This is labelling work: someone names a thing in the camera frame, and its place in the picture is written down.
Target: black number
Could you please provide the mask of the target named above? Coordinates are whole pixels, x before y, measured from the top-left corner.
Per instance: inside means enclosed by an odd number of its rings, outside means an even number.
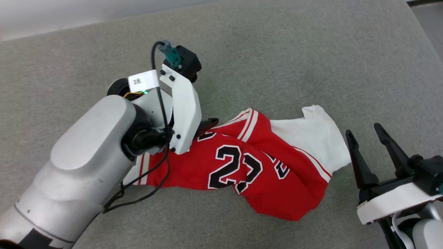
[[[238,194],[241,194],[243,191],[245,191],[249,184],[251,184],[257,176],[263,171],[263,166],[261,165],[261,162],[255,158],[253,155],[249,153],[245,153],[243,163],[246,164],[251,170],[246,175],[246,181],[240,181],[236,186],[235,190]]]
[[[285,178],[289,173],[289,168],[285,165],[283,165],[282,162],[278,161],[278,163],[274,167],[276,169],[278,179]]]
[[[246,181],[239,181],[237,183],[236,180],[232,180],[229,178],[226,178],[226,180],[223,181],[222,178],[225,178],[240,169],[241,151],[238,146],[232,145],[223,145],[218,148],[215,155],[216,159],[226,160],[226,157],[230,157],[231,160],[209,174],[208,189],[218,189],[236,184],[235,190],[238,194],[241,194],[243,191],[245,191],[248,188],[249,184],[251,184],[263,171],[263,166],[261,162],[253,155],[249,153],[245,153],[243,155],[243,164],[245,164],[250,169],[246,175]]]
[[[264,153],[265,155],[267,155],[269,157],[269,159],[271,160],[271,162],[275,163],[276,162],[276,158],[271,156],[270,154]]]
[[[231,161],[209,174],[208,189],[227,187],[236,183],[236,180],[226,178],[225,181],[222,181],[222,178],[240,169],[240,153],[238,146],[223,145],[217,149],[217,153],[215,154],[216,159],[225,160],[228,156],[231,158]]]
[[[206,139],[210,139],[210,138],[214,137],[215,134],[216,134],[215,132],[206,132],[205,134],[203,134],[197,138],[197,142],[200,142],[200,141],[203,141]]]

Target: clothing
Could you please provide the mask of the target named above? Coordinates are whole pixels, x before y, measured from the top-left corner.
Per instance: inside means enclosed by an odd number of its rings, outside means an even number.
[[[212,190],[233,185],[258,213],[299,220],[322,200],[332,173],[350,163],[334,121],[318,105],[304,118],[269,120],[251,108],[193,141],[189,152],[169,153],[163,187]],[[143,155],[127,182],[154,167],[163,153]],[[137,184],[157,186],[166,162]]]

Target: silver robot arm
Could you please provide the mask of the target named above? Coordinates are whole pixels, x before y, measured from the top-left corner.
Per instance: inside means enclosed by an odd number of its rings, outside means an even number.
[[[156,77],[156,71],[149,74]],[[195,136],[216,122],[200,126],[202,114],[192,78],[170,64],[162,66],[161,74],[160,80],[172,88],[172,97],[160,89],[157,92],[174,133],[169,148],[182,154]],[[137,82],[158,80],[155,77],[137,78]],[[164,143],[143,148],[136,143],[138,135],[161,133],[165,128],[157,93],[153,90],[133,102],[109,95],[81,117],[56,142],[50,160],[28,189],[0,217],[0,248],[72,248],[119,190],[136,156],[164,148]]]

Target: gray couch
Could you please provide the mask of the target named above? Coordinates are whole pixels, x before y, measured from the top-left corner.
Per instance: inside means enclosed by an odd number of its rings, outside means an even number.
[[[199,56],[204,118],[252,107],[290,119],[321,105],[380,180],[394,168],[374,122],[408,155],[443,153],[443,64],[404,0],[225,1],[0,44],[0,212],[114,79],[150,67],[158,39]],[[299,222],[257,214],[232,188],[167,188],[99,215],[75,248],[387,248],[378,225],[360,224],[357,202],[351,166]]]

